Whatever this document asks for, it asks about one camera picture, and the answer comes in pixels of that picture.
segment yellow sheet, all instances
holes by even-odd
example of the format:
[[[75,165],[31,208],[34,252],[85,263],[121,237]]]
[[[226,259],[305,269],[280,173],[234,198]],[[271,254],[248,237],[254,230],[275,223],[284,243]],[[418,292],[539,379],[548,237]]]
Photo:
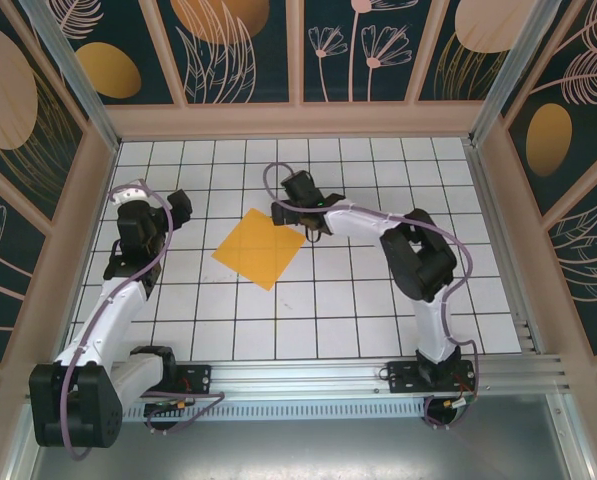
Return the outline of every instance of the yellow sheet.
[[[252,208],[212,257],[271,290],[304,242],[304,235],[276,227],[271,218]]]

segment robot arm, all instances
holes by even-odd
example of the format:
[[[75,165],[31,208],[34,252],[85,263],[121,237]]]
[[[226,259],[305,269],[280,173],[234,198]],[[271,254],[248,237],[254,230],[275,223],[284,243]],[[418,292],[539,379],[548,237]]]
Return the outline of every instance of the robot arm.
[[[67,367],[74,358],[85,332],[89,337],[76,363],[67,399],[69,434],[73,446],[109,447],[116,440],[122,413],[147,390],[157,386],[174,391],[176,364],[168,347],[138,347],[119,367],[112,370],[116,351],[131,321],[149,299],[161,272],[156,264],[131,281],[113,301],[109,295],[119,285],[149,265],[162,251],[168,229],[163,208],[153,208],[139,190],[129,189],[115,199],[120,240],[114,243],[103,278],[102,293],[93,312],[109,302],[92,325],[94,313],[79,335],[54,363],[36,365],[29,389],[36,440],[41,446],[63,445],[59,401]],[[168,197],[172,205],[174,230],[190,219],[191,202],[179,190]]]
[[[281,182],[292,206],[303,208],[351,206],[342,195],[325,198],[310,174],[299,171]],[[445,335],[441,305],[453,282],[457,261],[445,239],[430,230],[394,220],[381,220],[368,213],[336,209],[326,213],[297,213],[278,203],[271,206],[276,225],[304,225],[327,235],[344,235],[372,243],[381,249],[399,290],[413,304],[420,341],[417,357],[420,374],[433,386],[446,378],[460,360],[460,349]],[[434,225],[429,214],[415,209],[407,218]]]

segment yellow square paper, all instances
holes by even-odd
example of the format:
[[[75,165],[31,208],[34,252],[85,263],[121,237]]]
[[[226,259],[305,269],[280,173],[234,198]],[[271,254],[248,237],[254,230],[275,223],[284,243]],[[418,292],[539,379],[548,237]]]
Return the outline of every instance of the yellow square paper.
[[[275,226],[271,218],[252,208],[212,257],[271,290],[304,242],[304,235]]]

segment white grid mat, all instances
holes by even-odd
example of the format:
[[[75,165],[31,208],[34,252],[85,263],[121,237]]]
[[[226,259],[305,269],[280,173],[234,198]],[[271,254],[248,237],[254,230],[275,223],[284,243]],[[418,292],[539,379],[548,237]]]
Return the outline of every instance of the white grid mat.
[[[122,145],[114,186],[141,177],[163,196],[182,188],[194,214],[174,234],[159,285],[128,329],[119,358],[150,343],[194,361],[414,354],[412,307],[375,247],[326,235],[306,242],[270,292],[211,257],[250,208],[269,213],[262,171],[276,160],[309,170],[325,196],[343,193],[390,212],[427,210],[474,257],[474,278],[450,299],[454,336],[473,338],[485,353],[520,352],[460,139],[333,138]],[[100,294],[117,238],[115,215],[108,204],[70,338]]]

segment tan oval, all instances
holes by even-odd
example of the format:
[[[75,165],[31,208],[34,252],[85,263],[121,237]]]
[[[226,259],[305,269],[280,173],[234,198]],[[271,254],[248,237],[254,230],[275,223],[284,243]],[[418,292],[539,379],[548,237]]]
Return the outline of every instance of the tan oval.
[[[0,31],[0,148],[12,150],[25,143],[37,115],[34,71],[18,46]]]
[[[111,98],[129,98],[140,91],[138,67],[119,48],[93,42],[80,47],[76,56],[98,93]]]
[[[541,177],[554,173],[567,156],[573,128],[569,113],[548,103],[534,113],[527,132],[527,162]]]
[[[171,0],[178,20],[196,37],[214,44],[236,43],[233,36],[227,39],[227,19],[223,12],[223,3],[234,17],[234,21],[236,18],[242,21],[250,37],[260,33],[267,24],[269,0]],[[208,9],[213,10],[215,17]]]
[[[499,53],[513,47],[535,0],[461,0],[456,37],[468,50]]]

